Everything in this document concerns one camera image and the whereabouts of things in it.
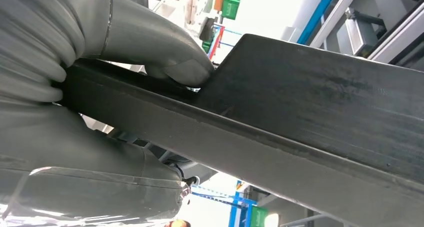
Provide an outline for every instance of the green container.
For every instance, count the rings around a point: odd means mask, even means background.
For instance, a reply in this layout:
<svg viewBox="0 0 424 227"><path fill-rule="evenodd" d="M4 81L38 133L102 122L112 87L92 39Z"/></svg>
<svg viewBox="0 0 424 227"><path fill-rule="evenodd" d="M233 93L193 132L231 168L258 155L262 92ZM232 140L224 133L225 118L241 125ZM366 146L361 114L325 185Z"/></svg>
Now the green container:
<svg viewBox="0 0 424 227"><path fill-rule="evenodd" d="M268 210L266 208L253 206L250 227L265 227L265 218L267 216Z"/></svg>
<svg viewBox="0 0 424 227"><path fill-rule="evenodd" d="M235 20L239 10L240 0L223 0L222 17Z"/></svg>
<svg viewBox="0 0 424 227"><path fill-rule="evenodd" d="M208 53L209 50L211 49L211 45L212 45L212 42L210 40L209 41L203 41L202 44L201 44L201 47L203 48L203 50L206 53Z"/></svg>

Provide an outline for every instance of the black steel part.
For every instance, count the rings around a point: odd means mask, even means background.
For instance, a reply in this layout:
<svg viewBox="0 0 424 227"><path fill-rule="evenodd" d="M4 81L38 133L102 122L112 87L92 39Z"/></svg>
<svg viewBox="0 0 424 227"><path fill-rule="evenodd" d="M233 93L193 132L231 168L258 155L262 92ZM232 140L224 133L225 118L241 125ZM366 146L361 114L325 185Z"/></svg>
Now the black steel part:
<svg viewBox="0 0 424 227"><path fill-rule="evenodd" d="M199 93L97 60L62 105L362 227L424 223L424 73L244 35Z"/></svg>

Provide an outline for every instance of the machine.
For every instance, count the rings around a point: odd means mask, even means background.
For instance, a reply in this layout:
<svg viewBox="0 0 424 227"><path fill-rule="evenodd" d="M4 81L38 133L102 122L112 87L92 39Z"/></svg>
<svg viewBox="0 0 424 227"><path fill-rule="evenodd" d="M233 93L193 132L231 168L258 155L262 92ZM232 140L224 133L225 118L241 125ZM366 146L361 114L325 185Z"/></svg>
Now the machine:
<svg viewBox="0 0 424 227"><path fill-rule="evenodd" d="M178 171L79 114L354 227L424 222L422 72L249 34L214 71L129 0L0 0L0 15L7 225L28 210L57 226L178 211Z"/></svg>

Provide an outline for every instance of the red object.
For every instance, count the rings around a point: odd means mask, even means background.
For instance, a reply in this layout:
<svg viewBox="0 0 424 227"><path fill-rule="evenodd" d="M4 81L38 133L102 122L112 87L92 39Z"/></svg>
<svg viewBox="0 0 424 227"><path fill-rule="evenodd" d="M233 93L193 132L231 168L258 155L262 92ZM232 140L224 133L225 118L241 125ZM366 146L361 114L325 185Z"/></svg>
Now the red object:
<svg viewBox="0 0 424 227"><path fill-rule="evenodd" d="M214 57L214 55L215 55L215 51L217 51L217 47L220 44L221 38L223 37L223 34L224 34L224 29L225 29L225 26L221 26L221 28L219 30L219 34L216 37L215 43L212 46L212 51L210 52L210 55L209 55L210 60L212 60L212 57Z"/></svg>

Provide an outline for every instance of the blue rail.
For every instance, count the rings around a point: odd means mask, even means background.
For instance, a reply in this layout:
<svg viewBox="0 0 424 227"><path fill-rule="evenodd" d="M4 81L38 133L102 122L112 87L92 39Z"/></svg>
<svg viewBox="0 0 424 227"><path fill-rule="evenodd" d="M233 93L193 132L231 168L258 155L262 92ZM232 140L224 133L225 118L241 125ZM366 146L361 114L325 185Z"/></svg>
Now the blue rail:
<svg viewBox="0 0 424 227"><path fill-rule="evenodd" d="M303 30L302 34L297 40L298 44L301 44L301 45L306 44L312 32L314 31L315 27L318 25L321 19L321 16L323 16L324 12L329 7L331 1L332 0L321 0L321 2L319 2L318 6L316 7L315 11L310 17L309 22L307 23L305 29Z"/></svg>

